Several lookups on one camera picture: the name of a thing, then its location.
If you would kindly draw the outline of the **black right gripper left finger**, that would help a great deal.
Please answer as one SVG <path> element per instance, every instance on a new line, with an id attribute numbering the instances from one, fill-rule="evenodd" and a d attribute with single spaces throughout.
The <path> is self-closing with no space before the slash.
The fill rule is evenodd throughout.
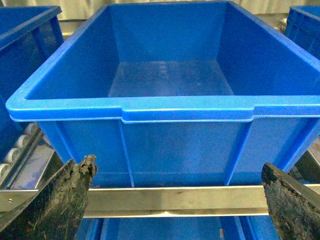
<path id="1" fill-rule="evenodd" d="M 96 156 L 70 159 L 37 193 L 0 218 L 2 240 L 73 240 L 98 171 Z"/>

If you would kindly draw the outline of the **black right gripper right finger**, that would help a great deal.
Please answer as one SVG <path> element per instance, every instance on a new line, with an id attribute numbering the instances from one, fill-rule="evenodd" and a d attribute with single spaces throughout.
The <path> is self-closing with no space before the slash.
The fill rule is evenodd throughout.
<path id="1" fill-rule="evenodd" d="M 261 181 L 279 238 L 318 240 L 320 195 L 269 162 L 262 168 Z"/>

